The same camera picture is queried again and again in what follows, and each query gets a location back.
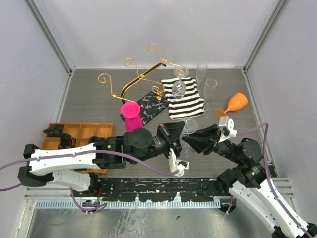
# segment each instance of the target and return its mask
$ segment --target striped towel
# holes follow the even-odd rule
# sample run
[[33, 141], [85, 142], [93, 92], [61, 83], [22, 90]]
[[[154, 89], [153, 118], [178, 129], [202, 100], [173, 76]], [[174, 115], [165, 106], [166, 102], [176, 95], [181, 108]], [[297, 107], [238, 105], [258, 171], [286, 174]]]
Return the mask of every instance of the striped towel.
[[168, 101], [168, 115], [171, 119], [181, 119], [185, 117], [198, 117], [204, 114], [204, 100], [200, 98], [197, 91], [197, 82], [194, 78], [182, 78], [186, 84], [184, 97], [176, 99], [173, 97], [173, 84], [179, 78], [162, 79], [165, 87], [165, 98]]

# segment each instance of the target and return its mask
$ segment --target wooden organizer tray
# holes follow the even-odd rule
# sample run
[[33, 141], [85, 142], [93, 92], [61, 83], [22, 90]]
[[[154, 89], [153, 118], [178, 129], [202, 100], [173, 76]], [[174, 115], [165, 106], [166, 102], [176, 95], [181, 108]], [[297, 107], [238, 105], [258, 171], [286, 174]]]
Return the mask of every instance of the wooden organizer tray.
[[[91, 136], [109, 137], [113, 136], [114, 126], [112, 123], [50, 123], [49, 127], [53, 125], [63, 125], [63, 133], [70, 134], [76, 139], [75, 147], [88, 145]], [[57, 150], [60, 142], [60, 137], [49, 137], [45, 135], [42, 149], [43, 150]], [[85, 171], [76, 171], [78, 173], [94, 172], [97, 175], [107, 175], [108, 170], [93, 170], [86, 169]]]

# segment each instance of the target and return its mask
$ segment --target gold wire stand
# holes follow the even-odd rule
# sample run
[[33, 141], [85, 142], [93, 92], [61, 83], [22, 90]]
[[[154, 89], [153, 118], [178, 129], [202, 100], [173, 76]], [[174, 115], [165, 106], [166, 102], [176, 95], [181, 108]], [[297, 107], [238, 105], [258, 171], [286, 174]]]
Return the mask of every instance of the gold wire stand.
[[110, 78], [111, 95], [112, 95], [113, 97], [115, 97], [115, 98], [121, 99], [123, 103], [125, 103], [125, 100], [126, 100], [126, 101], [129, 101], [129, 102], [134, 102], [134, 101], [132, 101], [132, 100], [126, 99], [126, 98], [125, 98], [125, 94], [126, 94], [126, 92], [128, 91], [128, 89], [131, 88], [133, 85], [135, 85], [137, 82], [139, 82], [139, 81], [141, 81], [141, 80], [144, 80], [144, 81], [149, 81], [149, 82], [152, 82], [152, 83], [155, 83], [155, 84], [159, 84], [160, 86], [162, 86], [162, 90], [160, 90], [159, 87], [157, 87], [157, 86], [154, 85], [154, 86], [152, 87], [152, 91], [157, 94], [157, 99], [161, 100], [161, 99], [162, 99], [162, 94], [163, 94], [163, 92], [164, 92], [164, 86], [163, 86], [163, 84], [160, 83], [160, 82], [156, 82], [156, 81], [150, 80], [150, 79], [146, 79], [145, 77], [146, 77], [147, 75], [149, 75], [150, 73], [152, 73], [153, 71], [155, 71], [156, 69], [158, 69], [160, 66], [162, 66], [162, 65], [166, 66], [166, 64], [170, 64], [170, 65], [182, 67], [184, 70], [178, 71], [178, 74], [179, 74], [180, 77], [183, 76], [183, 75], [186, 75], [186, 74], [188, 73], [188, 68], [185, 67], [185, 66], [179, 65], [179, 64], [175, 64], [175, 63], [168, 62], [168, 61], [167, 61], [167, 58], [162, 58], [162, 53], [161, 53], [161, 51], [160, 51], [160, 48], [159, 48], [159, 46], [158, 46], [157, 44], [155, 44], [155, 43], [150, 43], [150, 44], [148, 44], [147, 50], [150, 51], [150, 52], [154, 52], [154, 51], [155, 51], [155, 47], [156, 47], [157, 50], [158, 50], [158, 54], [159, 54], [159, 57], [160, 57], [160, 62], [157, 63], [156, 65], [154, 65], [153, 67], [149, 68], [149, 69], [148, 69], [147, 71], [145, 71], [144, 73], [139, 74], [138, 63], [137, 63], [137, 61], [136, 61], [134, 58], [126, 58], [126, 59], [124, 60], [124, 65], [125, 65], [126, 67], [132, 67], [131, 61], [134, 61], [134, 64], [135, 64], [135, 67], [136, 67], [136, 70], [137, 70], [137, 77], [136, 77], [135, 79], [131, 80], [129, 83], [127, 83], [127, 84], [123, 87], [123, 89], [122, 89], [122, 91], [121, 91], [121, 94], [113, 93], [113, 91], [112, 91], [112, 77], [111, 77], [110, 74], [108, 74], [108, 73], [102, 73], [102, 74], [100, 74], [100, 75], [98, 76], [98, 81], [99, 81], [100, 83], [106, 83], [106, 77], [105, 77], [105, 75], [108, 76], [108, 77]]

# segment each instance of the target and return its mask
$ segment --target glass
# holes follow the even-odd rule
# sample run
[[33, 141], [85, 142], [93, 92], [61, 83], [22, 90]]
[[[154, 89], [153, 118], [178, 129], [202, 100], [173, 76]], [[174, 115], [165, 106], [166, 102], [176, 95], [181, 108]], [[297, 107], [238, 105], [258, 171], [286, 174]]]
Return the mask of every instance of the glass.
[[208, 65], [206, 63], [199, 63], [196, 68], [197, 84], [204, 80]]
[[213, 92], [216, 89], [217, 81], [215, 79], [209, 78], [206, 80], [205, 86], [204, 86], [204, 112], [208, 111], [209, 104], [207, 103], [207, 99], [211, 97]]
[[172, 94], [174, 98], [181, 99], [186, 92], [186, 84], [182, 81], [182, 77], [186, 77], [189, 74], [189, 70], [185, 66], [178, 66], [174, 69], [174, 74], [179, 77], [179, 80], [173, 84]]
[[[198, 129], [198, 123], [193, 118], [184, 118], [182, 121], [185, 122], [184, 129], [182, 133], [184, 135], [189, 135], [194, 133]], [[181, 140], [182, 144], [182, 152], [181, 156], [183, 158], [189, 159], [189, 158], [196, 158], [196, 152], [195, 150], [185, 141]]]

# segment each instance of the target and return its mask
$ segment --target white wall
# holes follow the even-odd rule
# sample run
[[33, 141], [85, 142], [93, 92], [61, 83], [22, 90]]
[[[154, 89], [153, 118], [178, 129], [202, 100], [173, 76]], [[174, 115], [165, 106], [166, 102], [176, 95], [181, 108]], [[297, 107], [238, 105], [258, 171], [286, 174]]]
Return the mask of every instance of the white wall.
[[[24, 145], [41, 146], [67, 80], [24, 0], [0, 1], [0, 165], [23, 159]], [[19, 183], [20, 166], [0, 172], [0, 188]], [[0, 237], [15, 235], [25, 188], [0, 192]]]
[[289, 1], [249, 70], [278, 172], [317, 224], [317, 1]]
[[124, 67], [134, 57], [149, 67], [161, 46], [171, 62], [195, 67], [244, 66], [276, 0], [44, 1], [76, 68]]

